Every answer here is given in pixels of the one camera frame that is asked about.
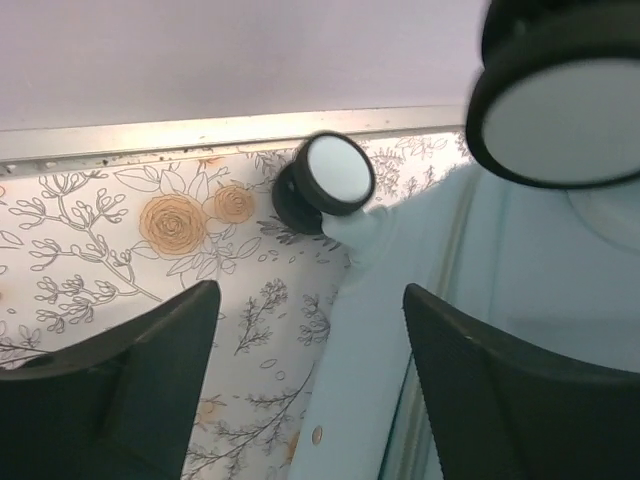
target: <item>floral tablecloth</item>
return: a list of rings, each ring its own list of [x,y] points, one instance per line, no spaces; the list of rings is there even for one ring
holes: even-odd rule
[[[469,157],[459,132],[362,146],[384,204]],[[223,302],[183,478],[286,478],[347,268],[336,242],[274,214],[270,186],[291,155],[203,150],[0,183],[0,368],[217,279]]]

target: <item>black object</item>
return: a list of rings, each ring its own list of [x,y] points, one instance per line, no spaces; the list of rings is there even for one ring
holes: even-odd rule
[[[313,177],[309,169],[309,149],[322,137],[335,137],[348,143],[362,157],[371,178],[369,193],[357,202],[343,202],[330,196]],[[293,161],[279,174],[273,185],[273,207],[280,220],[295,232],[322,234],[322,213],[345,217],[358,211],[373,196],[375,171],[362,148],[350,138],[336,132],[319,132],[308,138],[295,153]]]
[[[640,375],[538,348],[417,285],[404,310],[445,480],[640,478]]]
[[[0,478],[178,480],[219,306],[217,283],[201,282],[0,372]]]
[[[484,168],[523,185],[566,190],[616,185],[640,177],[639,167],[630,174],[594,181],[567,183],[529,178],[509,170],[500,158],[494,158],[483,138],[489,110],[506,92],[527,78],[581,61],[640,61],[639,2],[493,0],[482,35],[482,58],[485,69],[469,102],[466,140],[471,154]],[[531,113],[522,112],[523,116],[528,114]],[[616,145],[612,148],[615,150],[623,148]]]

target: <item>button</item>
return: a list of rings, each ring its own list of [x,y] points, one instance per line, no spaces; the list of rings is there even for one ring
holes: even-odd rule
[[[311,433],[311,442],[314,445],[318,445],[321,441],[322,441],[322,427],[318,425],[316,428],[313,429],[313,432]]]

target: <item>black and white knob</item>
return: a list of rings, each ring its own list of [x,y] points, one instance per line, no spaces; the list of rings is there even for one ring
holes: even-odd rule
[[[640,176],[640,4],[493,0],[466,125],[486,169],[578,189]]]
[[[321,132],[307,139],[276,179],[276,213],[292,230],[322,233],[323,215],[345,217],[372,197],[375,172],[367,154],[350,138]]]

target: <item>white wall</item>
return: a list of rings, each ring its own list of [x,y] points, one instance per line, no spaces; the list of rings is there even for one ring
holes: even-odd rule
[[[464,102],[484,0],[2,0],[0,130]]]

